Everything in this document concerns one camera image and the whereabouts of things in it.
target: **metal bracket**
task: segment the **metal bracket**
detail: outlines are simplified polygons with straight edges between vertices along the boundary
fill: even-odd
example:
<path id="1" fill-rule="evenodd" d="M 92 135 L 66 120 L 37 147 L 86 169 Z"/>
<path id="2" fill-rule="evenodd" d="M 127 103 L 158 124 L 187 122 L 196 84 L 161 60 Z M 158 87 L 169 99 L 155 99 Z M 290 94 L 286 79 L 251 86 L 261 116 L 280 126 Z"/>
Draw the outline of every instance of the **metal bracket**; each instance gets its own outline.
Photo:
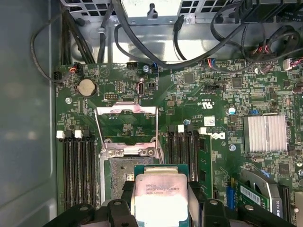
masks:
<path id="1" fill-rule="evenodd" d="M 136 143 L 135 145 L 127 145 L 125 143 L 113 143 L 110 139 L 103 140 L 102 130 L 99 125 L 98 115 L 103 114 L 120 114 L 122 111 L 132 111 L 134 114 L 153 114 L 156 116 L 156 137 L 150 142 Z M 139 155 L 161 158 L 158 154 L 158 121 L 159 110 L 155 106 L 140 106 L 134 102 L 117 102 L 112 107 L 97 107 L 95 109 L 96 123 L 101 138 L 102 150 L 107 158 L 124 157 L 125 155 Z"/>

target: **microchip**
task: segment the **microchip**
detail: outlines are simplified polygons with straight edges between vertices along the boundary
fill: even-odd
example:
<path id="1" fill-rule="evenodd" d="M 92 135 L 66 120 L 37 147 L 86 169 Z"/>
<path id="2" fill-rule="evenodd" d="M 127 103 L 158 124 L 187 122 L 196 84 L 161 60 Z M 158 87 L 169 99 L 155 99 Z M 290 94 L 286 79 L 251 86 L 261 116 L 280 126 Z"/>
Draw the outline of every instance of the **microchip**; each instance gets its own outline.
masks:
<path id="1" fill-rule="evenodd" d="M 149 83 L 148 84 L 148 89 L 149 90 L 155 90 L 156 89 L 156 84 L 155 83 Z"/>
<path id="2" fill-rule="evenodd" d="M 288 164 L 279 164 L 279 173 L 281 175 L 289 174 L 289 165 Z"/>
<path id="3" fill-rule="evenodd" d="M 233 88 L 242 88 L 242 78 L 240 78 L 240 77 L 232 78 L 232 87 Z"/>
<path id="4" fill-rule="evenodd" d="M 277 99 L 278 98 L 277 93 L 270 93 L 270 98 L 271 99 Z"/>
<path id="5" fill-rule="evenodd" d="M 201 180 L 201 181 L 206 181 L 206 172 L 204 171 L 204 170 L 202 170 L 202 169 L 200 169 L 200 176 L 199 176 L 199 179 Z"/>
<path id="6" fill-rule="evenodd" d="M 186 84 L 192 84 L 194 83 L 195 78 L 193 73 L 185 73 L 184 74 L 184 83 Z"/>
<path id="7" fill-rule="evenodd" d="M 289 156 L 296 156 L 296 155 L 297 155 L 297 151 L 296 151 L 296 150 L 290 150 L 290 151 L 288 152 L 288 155 L 289 155 Z"/>
<path id="8" fill-rule="evenodd" d="M 283 81 L 283 86 L 284 87 L 289 87 L 290 86 L 290 82 L 289 81 Z"/>
<path id="9" fill-rule="evenodd" d="M 167 106 L 169 106 L 169 107 L 175 106 L 175 101 L 168 101 Z"/>
<path id="10" fill-rule="evenodd" d="M 167 113 L 170 114 L 170 115 L 174 115 L 175 110 L 174 109 L 168 109 Z"/>
<path id="11" fill-rule="evenodd" d="M 139 63 L 137 62 L 128 62 L 126 64 L 126 67 L 129 69 L 129 70 L 135 70 L 139 67 Z"/>
<path id="12" fill-rule="evenodd" d="M 230 122 L 238 122 L 238 116 L 236 116 L 236 115 L 231 115 L 231 116 L 230 116 Z"/>
<path id="13" fill-rule="evenodd" d="M 232 131 L 236 131 L 237 130 L 237 126 L 236 125 L 232 125 Z"/>
<path id="14" fill-rule="evenodd" d="M 205 139 L 200 138 L 199 147 L 200 147 L 201 150 L 205 150 Z"/>

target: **ram slot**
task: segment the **ram slot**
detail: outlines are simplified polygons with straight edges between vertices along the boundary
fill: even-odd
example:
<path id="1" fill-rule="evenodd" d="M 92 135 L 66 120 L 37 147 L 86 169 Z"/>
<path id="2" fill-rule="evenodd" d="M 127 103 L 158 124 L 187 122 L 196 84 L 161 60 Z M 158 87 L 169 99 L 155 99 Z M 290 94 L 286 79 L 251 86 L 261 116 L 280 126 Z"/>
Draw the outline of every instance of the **ram slot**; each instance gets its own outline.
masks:
<path id="1" fill-rule="evenodd" d="M 73 185 L 73 204 L 79 204 L 79 168 L 78 168 L 78 142 L 72 142 L 72 185 Z"/>
<path id="2" fill-rule="evenodd" d="M 199 152 L 199 133 L 193 132 L 193 151 L 191 153 L 190 162 L 192 165 L 193 181 L 198 181 L 198 152 Z"/>
<path id="3" fill-rule="evenodd" d="M 71 172 L 70 172 L 70 153 L 71 143 L 66 140 L 63 142 L 63 177 L 64 177 L 64 209 L 71 207 Z"/>
<path id="4" fill-rule="evenodd" d="M 91 175 L 92 175 L 92 181 L 91 181 L 91 198 L 92 198 L 92 205 L 96 207 L 96 200 L 97 200 L 97 195 L 96 195 L 96 150 L 95 150 L 95 145 L 94 141 L 89 142 L 89 147 L 90 147 L 90 155 L 91 155 Z"/>
<path id="5" fill-rule="evenodd" d="M 79 160 L 80 160 L 80 180 L 81 180 L 81 201 L 82 203 L 88 202 L 88 187 L 87 187 L 87 153 L 86 153 L 86 141 L 80 142 Z"/>
<path id="6" fill-rule="evenodd" d="M 184 164 L 184 136 L 182 133 L 176 133 L 177 141 L 177 163 Z"/>
<path id="7" fill-rule="evenodd" d="M 193 132 L 185 130 L 185 163 L 188 164 L 189 180 L 194 181 L 195 167 L 193 164 Z"/>
<path id="8" fill-rule="evenodd" d="M 174 164 L 175 133 L 168 132 L 168 164 Z"/>

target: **silver heatsink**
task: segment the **silver heatsink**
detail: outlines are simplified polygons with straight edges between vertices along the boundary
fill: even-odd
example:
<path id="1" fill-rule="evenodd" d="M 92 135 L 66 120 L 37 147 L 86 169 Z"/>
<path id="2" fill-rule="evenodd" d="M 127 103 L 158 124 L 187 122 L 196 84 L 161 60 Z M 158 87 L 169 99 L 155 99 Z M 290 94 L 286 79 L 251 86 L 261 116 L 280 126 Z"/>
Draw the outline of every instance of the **silver heatsink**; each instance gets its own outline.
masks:
<path id="1" fill-rule="evenodd" d="M 285 116 L 244 117 L 244 140 L 247 152 L 287 150 Z"/>

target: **sticker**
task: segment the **sticker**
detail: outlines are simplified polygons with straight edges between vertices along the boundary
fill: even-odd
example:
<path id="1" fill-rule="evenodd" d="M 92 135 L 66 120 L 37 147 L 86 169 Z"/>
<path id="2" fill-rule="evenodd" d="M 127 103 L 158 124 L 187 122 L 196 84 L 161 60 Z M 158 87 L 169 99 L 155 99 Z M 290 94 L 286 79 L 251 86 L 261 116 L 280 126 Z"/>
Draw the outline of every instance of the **sticker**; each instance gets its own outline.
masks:
<path id="1" fill-rule="evenodd" d="M 204 117 L 204 126 L 215 126 L 215 118 L 214 116 L 211 117 Z"/>
<path id="2" fill-rule="evenodd" d="M 250 198 L 251 200 L 253 200 L 259 206 L 261 206 L 261 199 L 260 199 L 260 197 L 257 196 L 256 194 L 252 193 L 250 190 L 247 190 L 246 188 L 244 188 L 243 186 L 241 186 L 241 193 L 243 195 L 247 196 L 248 198 Z"/>

